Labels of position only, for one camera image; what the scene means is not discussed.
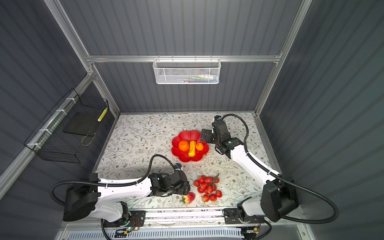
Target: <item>red bowl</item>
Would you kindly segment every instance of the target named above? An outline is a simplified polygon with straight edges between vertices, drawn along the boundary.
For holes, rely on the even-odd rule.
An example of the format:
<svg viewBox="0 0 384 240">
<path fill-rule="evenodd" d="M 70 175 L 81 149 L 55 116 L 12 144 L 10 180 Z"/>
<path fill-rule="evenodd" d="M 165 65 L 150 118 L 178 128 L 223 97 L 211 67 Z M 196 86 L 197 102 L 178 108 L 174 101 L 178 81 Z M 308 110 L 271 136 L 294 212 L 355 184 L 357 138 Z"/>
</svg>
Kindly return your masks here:
<svg viewBox="0 0 384 240">
<path fill-rule="evenodd" d="M 203 150 L 199 151 L 196 149 L 196 155 L 194 157 L 188 156 L 188 151 L 183 152 L 179 149 L 179 142 L 181 140 L 196 141 L 196 143 L 201 142 L 204 145 Z M 176 157 L 179 157 L 182 162 L 194 161 L 198 162 L 203 158 L 203 155 L 209 151 L 209 146 L 205 142 L 200 141 L 200 132 L 196 130 L 192 131 L 182 131 L 177 137 L 172 139 L 172 154 Z"/>
</svg>

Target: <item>small orange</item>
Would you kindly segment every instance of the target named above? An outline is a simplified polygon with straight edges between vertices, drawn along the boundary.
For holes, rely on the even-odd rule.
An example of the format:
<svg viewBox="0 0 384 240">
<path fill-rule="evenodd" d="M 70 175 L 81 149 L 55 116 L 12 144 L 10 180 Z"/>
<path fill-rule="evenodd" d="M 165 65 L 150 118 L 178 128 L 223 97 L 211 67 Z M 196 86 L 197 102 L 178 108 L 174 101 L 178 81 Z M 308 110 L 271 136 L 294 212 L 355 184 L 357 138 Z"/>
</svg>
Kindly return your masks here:
<svg viewBox="0 0 384 240">
<path fill-rule="evenodd" d="M 204 148 L 204 145 L 203 145 L 201 142 L 199 142 L 198 144 L 196 144 L 196 149 L 197 149 L 197 150 L 201 151 L 201 150 L 203 150 L 203 148 Z"/>
<path fill-rule="evenodd" d="M 187 140 L 181 140 L 179 142 L 179 149 L 183 152 L 186 152 L 189 150 L 189 143 Z"/>
</svg>

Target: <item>gray wall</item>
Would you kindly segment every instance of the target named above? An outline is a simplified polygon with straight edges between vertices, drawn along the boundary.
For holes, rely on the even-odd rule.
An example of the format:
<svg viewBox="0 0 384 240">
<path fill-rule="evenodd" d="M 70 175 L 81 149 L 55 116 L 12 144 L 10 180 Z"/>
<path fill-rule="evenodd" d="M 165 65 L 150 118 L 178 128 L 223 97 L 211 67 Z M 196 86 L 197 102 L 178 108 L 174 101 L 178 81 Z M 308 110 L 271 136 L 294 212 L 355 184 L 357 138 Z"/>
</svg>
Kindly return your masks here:
<svg viewBox="0 0 384 240">
<path fill-rule="evenodd" d="M 2 173 L 86 72 L 42 1 L 0 1 L 0 56 Z"/>
<path fill-rule="evenodd" d="M 218 84 L 157 84 L 151 63 L 96 63 L 121 112 L 255 110 L 273 63 L 223 63 Z"/>
<path fill-rule="evenodd" d="M 90 55 L 275 55 L 299 0 L 62 1 Z M 273 63 L 223 63 L 219 84 L 158 85 L 152 64 L 97 63 L 121 112 L 254 110 Z"/>
<path fill-rule="evenodd" d="M 333 200 L 316 239 L 382 239 L 384 2 L 314 1 L 261 118 L 283 172 Z M 299 191 L 310 218 L 331 214 Z"/>
<path fill-rule="evenodd" d="M 0 173 L 52 107 L 86 72 L 43 1 L 0 1 Z M 85 95 L 98 96 L 91 84 Z M 48 195 L 92 171 L 113 124 L 110 112 L 81 164 L 32 159 L 0 201 L 1 239 L 53 239 L 63 207 Z M 58 196 L 65 196 L 65 188 Z"/>
</svg>

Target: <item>yellow connector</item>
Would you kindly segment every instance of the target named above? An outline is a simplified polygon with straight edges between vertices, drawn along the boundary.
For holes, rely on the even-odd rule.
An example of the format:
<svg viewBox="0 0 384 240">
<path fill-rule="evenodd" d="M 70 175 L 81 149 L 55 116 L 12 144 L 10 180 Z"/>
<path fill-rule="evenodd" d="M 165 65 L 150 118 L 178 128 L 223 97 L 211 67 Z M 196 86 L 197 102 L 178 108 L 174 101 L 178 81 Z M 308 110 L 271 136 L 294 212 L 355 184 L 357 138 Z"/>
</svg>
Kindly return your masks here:
<svg viewBox="0 0 384 240">
<path fill-rule="evenodd" d="M 107 113 L 107 110 L 108 108 L 105 108 L 103 113 L 100 115 L 99 119 L 97 119 L 98 122 L 101 122 L 101 120 L 103 119 L 103 117 L 105 116 L 105 114 Z"/>
</svg>

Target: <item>floral tablecloth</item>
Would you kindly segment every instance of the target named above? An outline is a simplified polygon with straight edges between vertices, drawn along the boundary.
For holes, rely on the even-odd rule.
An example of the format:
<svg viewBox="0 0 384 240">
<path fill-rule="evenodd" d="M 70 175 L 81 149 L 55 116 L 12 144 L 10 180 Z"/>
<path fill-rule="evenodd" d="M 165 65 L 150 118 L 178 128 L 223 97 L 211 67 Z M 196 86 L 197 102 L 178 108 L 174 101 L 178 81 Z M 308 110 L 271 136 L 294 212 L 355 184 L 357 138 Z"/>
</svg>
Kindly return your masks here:
<svg viewBox="0 0 384 240">
<path fill-rule="evenodd" d="M 251 113 L 237 113 L 249 127 L 248 150 L 270 165 Z M 210 129 L 214 116 L 224 114 L 133 114 L 121 115 L 107 144 L 106 150 L 96 172 L 100 178 L 133 179 L 142 177 L 148 168 L 152 155 L 162 154 L 173 163 L 180 162 L 171 153 L 172 139 L 184 130 Z M 234 117 L 225 119 L 231 136 L 241 141 L 245 136 L 244 125 Z M 180 195 L 168 197 L 126 197 L 123 199 L 130 209 L 176 208 L 176 207 L 226 207 L 234 206 L 247 197 L 260 198 L 261 189 L 255 180 L 237 163 L 225 155 L 219 155 L 214 145 L 199 162 L 182 163 L 183 171 L 191 184 L 191 192 L 196 199 L 187 206 L 181 202 Z M 155 158 L 151 172 L 171 173 L 169 163 Z M 218 190 L 223 193 L 216 202 L 203 203 L 203 194 L 197 192 L 193 181 L 200 175 L 219 174 Z"/>
</svg>

